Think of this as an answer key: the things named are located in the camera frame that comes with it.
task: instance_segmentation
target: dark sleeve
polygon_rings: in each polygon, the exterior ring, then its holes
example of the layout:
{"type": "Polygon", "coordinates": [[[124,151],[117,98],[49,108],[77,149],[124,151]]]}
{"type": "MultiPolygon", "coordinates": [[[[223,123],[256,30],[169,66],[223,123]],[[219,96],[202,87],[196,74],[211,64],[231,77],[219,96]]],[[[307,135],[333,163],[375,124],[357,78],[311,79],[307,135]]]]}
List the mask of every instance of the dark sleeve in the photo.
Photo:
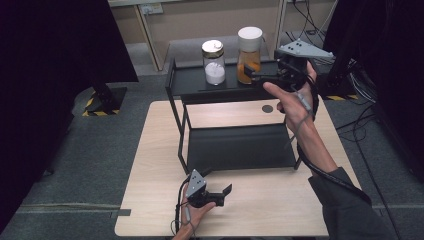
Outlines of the dark sleeve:
{"type": "MultiPolygon", "coordinates": [[[[330,174],[352,183],[343,168],[330,174]]],[[[322,204],[331,239],[394,239],[372,207],[354,193],[319,176],[309,183],[322,204]]]]}

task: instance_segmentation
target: person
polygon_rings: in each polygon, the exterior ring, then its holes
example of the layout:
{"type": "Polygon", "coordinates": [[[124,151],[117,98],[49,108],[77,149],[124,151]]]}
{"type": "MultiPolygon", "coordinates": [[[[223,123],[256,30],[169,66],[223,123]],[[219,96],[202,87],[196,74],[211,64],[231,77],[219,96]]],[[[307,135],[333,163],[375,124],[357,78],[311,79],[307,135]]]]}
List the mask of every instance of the person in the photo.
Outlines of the person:
{"type": "MultiPolygon", "coordinates": [[[[309,62],[307,72],[310,79],[315,81],[317,75],[309,62]]],[[[309,161],[324,172],[352,183],[344,169],[338,167],[331,157],[314,125],[312,115],[301,103],[297,93],[286,92],[269,82],[265,82],[263,87],[280,100],[277,109],[286,114],[287,127],[296,134],[297,142],[309,161]]],[[[308,83],[298,93],[312,106],[311,86],[308,83]]],[[[309,182],[323,206],[323,217],[330,239],[394,239],[382,219],[358,195],[322,178],[314,171],[309,182]]],[[[202,208],[182,206],[189,208],[191,221],[187,223],[185,211],[181,210],[182,227],[174,239],[189,239],[203,216],[214,206],[215,203],[208,203],[202,208]]]]}

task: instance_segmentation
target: human hand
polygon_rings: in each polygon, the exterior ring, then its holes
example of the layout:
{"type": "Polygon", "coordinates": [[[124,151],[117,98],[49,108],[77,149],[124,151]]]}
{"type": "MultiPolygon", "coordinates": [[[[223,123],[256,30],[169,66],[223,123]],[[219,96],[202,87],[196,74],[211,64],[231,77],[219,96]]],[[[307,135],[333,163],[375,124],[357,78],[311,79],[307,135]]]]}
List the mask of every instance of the human hand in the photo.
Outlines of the human hand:
{"type": "MultiPolygon", "coordinates": [[[[308,75],[315,83],[317,73],[315,72],[310,62],[307,62],[306,69],[308,75]]],[[[277,109],[286,114],[287,127],[292,130],[292,132],[296,132],[297,128],[300,127],[299,124],[301,124],[303,121],[312,121],[312,116],[308,119],[305,119],[308,117],[309,113],[299,101],[297,93],[289,93],[284,91],[277,85],[270,82],[265,82],[263,87],[267,92],[280,100],[280,102],[277,104],[277,109]]],[[[298,93],[302,94],[304,99],[308,102],[309,106],[312,107],[313,101],[311,87],[307,82],[302,86],[301,89],[298,90],[298,93]]]]}
{"type": "Polygon", "coordinates": [[[173,239],[189,239],[200,224],[200,221],[212,208],[216,206],[215,202],[207,203],[201,208],[195,208],[188,203],[186,184],[183,190],[183,200],[181,204],[181,228],[173,239]]]}

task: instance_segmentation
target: jar lid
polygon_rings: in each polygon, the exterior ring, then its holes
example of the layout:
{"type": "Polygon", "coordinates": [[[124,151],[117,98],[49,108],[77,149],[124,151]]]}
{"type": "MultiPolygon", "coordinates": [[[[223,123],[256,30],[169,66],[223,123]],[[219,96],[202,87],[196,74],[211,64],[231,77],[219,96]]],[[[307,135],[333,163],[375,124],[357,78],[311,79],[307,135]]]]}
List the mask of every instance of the jar lid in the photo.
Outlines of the jar lid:
{"type": "Polygon", "coordinates": [[[257,27],[245,27],[238,32],[239,49],[244,52],[255,52],[261,48],[262,30],[257,27]]]}
{"type": "Polygon", "coordinates": [[[202,53],[205,58],[218,58],[224,54],[224,45],[218,40],[206,41],[202,44],[202,53]]]}

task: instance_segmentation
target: black shelf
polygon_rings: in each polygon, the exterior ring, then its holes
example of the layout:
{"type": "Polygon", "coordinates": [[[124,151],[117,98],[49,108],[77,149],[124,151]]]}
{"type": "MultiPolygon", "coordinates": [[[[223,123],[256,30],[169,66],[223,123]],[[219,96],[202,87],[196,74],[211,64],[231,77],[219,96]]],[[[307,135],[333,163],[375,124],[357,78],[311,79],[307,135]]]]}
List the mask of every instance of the black shelf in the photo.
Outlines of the black shelf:
{"type": "MultiPolygon", "coordinates": [[[[275,74],[277,69],[275,61],[261,63],[261,72],[275,74]]],[[[177,67],[174,59],[170,61],[165,88],[180,131],[178,157],[184,171],[188,174],[193,169],[297,169],[299,161],[296,161],[291,145],[286,147],[290,139],[283,123],[214,128],[191,126],[187,105],[275,99],[262,86],[240,83],[236,72],[235,63],[226,64],[225,81],[214,86],[206,82],[203,66],[177,67]],[[182,101],[182,118],[175,98],[182,101]],[[190,129],[187,161],[182,156],[186,125],[190,129]]]]}

